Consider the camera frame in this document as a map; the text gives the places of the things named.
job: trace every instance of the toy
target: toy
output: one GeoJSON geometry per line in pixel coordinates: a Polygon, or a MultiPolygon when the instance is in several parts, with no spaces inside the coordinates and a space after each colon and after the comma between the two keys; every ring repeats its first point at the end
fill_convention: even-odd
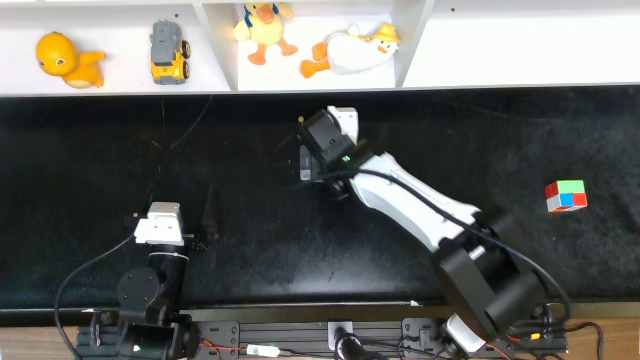
{"type": "Polygon", "coordinates": [[[238,41],[249,38],[258,44],[258,50],[249,55],[248,59],[256,65],[264,65],[267,60],[267,47],[277,44],[283,56],[290,56],[298,51],[294,45],[288,44],[282,35],[284,23],[279,15],[287,19],[293,17],[293,10],[288,5],[278,3],[246,3],[245,16],[233,30],[233,36],[238,41]]]}
{"type": "Polygon", "coordinates": [[[182,38],[182,30],[176,23],[158,21],[153,24],[151,40],[151,75],[159,85],[184,84],[190,70],[187,60],[191,45],[182,38]]]}
{"type": "Polygon", "coordinates": [[[396,28],[391,24],[382,24],[370,38],[360,35],[354,25],[347,32],[334,33],[327,41],[314,45],[313,60],[316,62],[304,60],[300,72],[307,79],[318,71],[329,69],[341,75],[359,73],[391,59],[399,43],[396,28]]]}
{"type": "Polygon", "coordinates": [[[42,71],[62,77],[72,88],[85,89],[104,84],[98,61],[104,60],[105,53],[81,53],[69,38],[60,33],[52,32],[38,41],[36,58],[42,71]]]}
{"type": "Polygon", "coordinates": [[[544,191],[549,212],[574,211],[587,207],[587,194],[582,180],[559,180],[547,186],[544,191]]]}

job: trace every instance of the yellow toy truck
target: yellow toy truck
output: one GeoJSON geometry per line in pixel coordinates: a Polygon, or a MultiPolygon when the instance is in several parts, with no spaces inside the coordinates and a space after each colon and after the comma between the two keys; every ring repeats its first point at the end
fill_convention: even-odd
{"type": "Polygon", "coordinates": [[[153,24],[151,40],[151,74],[160,85],[183,84],[189,78],[191,46],[182,38],[176,23],[158,21],[153,24]]]}

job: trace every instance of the white duck plush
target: white duck plush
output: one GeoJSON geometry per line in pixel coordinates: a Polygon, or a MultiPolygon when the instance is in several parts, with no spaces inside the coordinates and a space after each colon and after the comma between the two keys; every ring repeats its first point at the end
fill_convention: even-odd
{"type": "Polygon", "coordinates": [[[360,35],[354,25],[348,31],[331,34],[327,41],[314,45],[315,61],[304,60],[300,72],[305,78],[329,69],[341,75],[359,73],[391,59],[399,44],[396,28],[391,24],[382,24],[371,37],[360,35]]]}

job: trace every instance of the stuffed animal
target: stuffed animal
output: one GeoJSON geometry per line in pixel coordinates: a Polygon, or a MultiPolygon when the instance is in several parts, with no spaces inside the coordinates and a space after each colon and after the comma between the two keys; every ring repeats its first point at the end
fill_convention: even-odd
{"type": "Polygon", "coordinates": [[[43,36],[36,45],[36,57],[42,71],[62,77],[72,88],[84,89],[104,84],[98,61],[104,60],[105,53],[81,53],[69,38],[60,33],[43,36]]]}
{"type": "Polygon", "coordinates": [[[359,73],[391,59],[399,44],[396,28],[391,24],[382,24],[371,37],[360,35],[354,25],[347,32],[334,33],[327,41],[314,45],[315,62],[304,60],[300,72],[307,79],[318,71],[329,69],[341,75],[359,73]]]}
{"type": "Polygon", "coordinates": [[[258,44],[258,50],[249,55],[248,59],[256,65],[264,65],[267,62],[265,54],[267,47],[277,44],[282,50],[282,55],[290,56],[298,51],[296,46],[288,44],[282,35],[284,23],[280,15],[287,19],[293,17],[293,10],[282,3],[246,3],[244,5],[245,16],[240,20],[233,31],[233,36],[238,41],[251,38],[258,44]]]}

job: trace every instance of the rubik's cube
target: rubik's cube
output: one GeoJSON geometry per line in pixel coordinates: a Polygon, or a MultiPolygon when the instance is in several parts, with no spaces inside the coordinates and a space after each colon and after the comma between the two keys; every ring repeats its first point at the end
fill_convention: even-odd
{"type": "Polygon", "coordinates": [[[547,186],[544,191],[549,212],[574,211],[587,207],[587,194],[582,180],[559,180],[547,186]]]}

